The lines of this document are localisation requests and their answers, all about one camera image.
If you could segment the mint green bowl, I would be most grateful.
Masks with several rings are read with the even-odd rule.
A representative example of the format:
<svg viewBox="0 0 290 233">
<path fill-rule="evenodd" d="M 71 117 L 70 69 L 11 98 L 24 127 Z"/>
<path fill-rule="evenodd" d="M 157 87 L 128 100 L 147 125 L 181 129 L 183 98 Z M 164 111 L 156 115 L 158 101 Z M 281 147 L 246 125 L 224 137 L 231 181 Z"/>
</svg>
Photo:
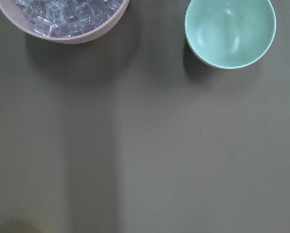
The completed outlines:
<svg viewBox="0 0 290 233">
<path fill-rule="evenodd" d="M 247 67 L 269 50 L 276 16 L 269 0 L 192 0 L 184 20 L 189 48 L 219 69 Z"/>
</svg>

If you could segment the pink ice bowl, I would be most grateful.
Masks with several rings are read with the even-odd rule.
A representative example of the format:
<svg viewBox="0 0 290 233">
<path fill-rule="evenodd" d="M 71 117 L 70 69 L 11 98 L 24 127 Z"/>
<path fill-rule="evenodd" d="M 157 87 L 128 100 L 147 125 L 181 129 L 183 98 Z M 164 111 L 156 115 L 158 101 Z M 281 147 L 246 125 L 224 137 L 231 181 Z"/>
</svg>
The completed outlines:
<svg viewBox="0 0 290 233">
<path fill-rule="evenodd" d="M 123 16 L 127 0 L 0 0 L 0 9 L 22 31 L 63 44 L 95 40 Z"/>
</svg>

